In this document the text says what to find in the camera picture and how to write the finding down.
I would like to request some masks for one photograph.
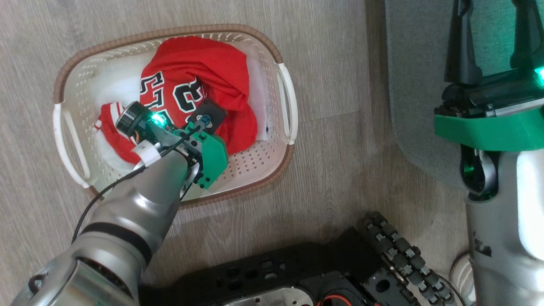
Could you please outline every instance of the green led light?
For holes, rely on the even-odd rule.
[[[151,115],[151,119],[156,125],[166,126],[166,119],[164,119],[164,117],[162,117],[160,114],[155,113]]]
[[[544,67],[535,69],[536,74],[539,77],[539,82],[541,85],[544,85]]]

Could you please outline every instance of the orange wire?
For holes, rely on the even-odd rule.
[[[136,134],[136,143],[140,143],[140,133],[136,130],[134,130],[134,133]]]
[[[326,301],[328,299],[333,299],[333,298],[341,299],[344,303],[346,303],[347,306],[352,306],[351,303],[349,302],[349,300],[347,298],[345,298],[344,296],[341,296],[341,295],[327,295],[323,299],[323,301]],[[321,306],[321,302],[317,302],[316,306]]]

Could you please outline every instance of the printed number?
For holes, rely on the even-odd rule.
[[[157,88],[153,91],[153,101],[145,104],[144,106],[147,108],[153,108],[153,107],[163,107],[164,106],[164,94],[163,94],[163,87],[164,84],[164,77],[162,71],[157,72],[156,74],[150,76],[150,77],[144,77],[140,81],[140,95],[145,94],[151,89]]]
[[[175,86],[172,94],[176,99],[177,106],[184,113],[193,112],[196,109],[195,102],[204,99],[202,85],[197,78],[190,83]]]
[[[151,88],[156,88],[157,86],[164,84],[163,72],[159,71],[152,76],[143,77],[140,80],[140,95],[143,95],[144,93],[148,91],[148,87],[150,83],[151,83]]]

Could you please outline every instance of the brown basket rim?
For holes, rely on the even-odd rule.
[[[152,39],[159,39],[171,36],[181,36],[189,34],[205,34],[205,33],[221,33],[221,32],[233,32],[249,35],[258,41],[260,41],[270,52],[276,63],[283,63],[280,51],[274,45],[274,43],[262,32],[246,25],[238,25],[234,23],[221,24],[221,25],[201,25],[201,26],[185,26],[177,28],[169,28],[162,30],[155,30],[146,33],[127,36],[125,38],[119,38],[104,42],[102,44],[89,47],[81,50],[72,56],[60,69],[59,75],[55,80],[53,89],[53,102],[55,104],[62,103],[64,101],[64,87],[66,86],[66,80],[72,72],[72,70],[83,60],[89,56],[97,55],[116,48],[137,44]]]
[[[159,39],[159,38],[171,37],[171,36],[189,35],[189,34],[222,33],[222,32],[246,34],[257,39],[268,49],[268,51],[270,52],[270,54],[272,55],[276,63],[278,64],[283,63],[283,58],[281,57],[280,51],[277,49],[274,43],[262,32],[246,25],[238,25],[238,24],[229,23],[229,24],[221,24],[221,25],[185,26],[185,27],[155,30],[155,31],[150,31],[146,33],[127,36],[125,38],[120,38],[120,39],[112,40],[109,42],[104,42],[102,44],[89,47],[87,49],[81,50],[78,53],[76,53],[60,69],[59,75],[57,76],[57,79],[54,85],[53,101],[55,104],[62,103],[64,101],[64,87],[66,86],[66,80],[68,79],[68,76],[79,63],[81,63],[83,60],[87,59],[90,56],[94,56],[109,50],[113,50],[116,48],[132,45],[132,44],[137,44],[139,42],[144,42],[144,41],[148,41],[152,39]],[[218,201],[223,201],[226,199],[237,197],[244,193],[248,193],[248,192],[266,187],[272,184],[274,181],[276,181],[283,174],[283,172],[285,172],[285,170],[287,169],[287,166],[289,165],[293,157],[293,153],[294,153],[294,145],[287,145],[285,154],[283,156],[283,159],[280,165],[274,170],[274,172],[272,172],[270,175],[268,175],[264,179],[261,179],[257,182],[253,182],[241,188],[236,188],[228,192],[220,193],[217,195],[211,195],[209,197],[205,197],[201,199],[190,200],[188,202],[183,203],[183,205],[180,205],[180,209],[188,209],[195,206],[206,205],[206,204],[210,204],[210,203],[214,203]],[[85,190],[93,198],[98,195],[98,190],[92,185],[86,188]]]

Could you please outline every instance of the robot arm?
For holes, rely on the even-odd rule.
[[[213,134],[224,117],[207,101],[186,130],[170,132],[139,103],[129,106],[117,127],[152,144],[136,148],[146,165],[112,189],[72,245],[29,280],[13,305],[138,305],[138,282],[170,229],[180,194],[193,183],[209,187],[227,166],[225,143]]]
[[[482,77],[470,0],[456,0],[435,133],[461,145],[460,175],[478,305],[544,305],[544,31],[534,0],[516,6],[512,70]]]

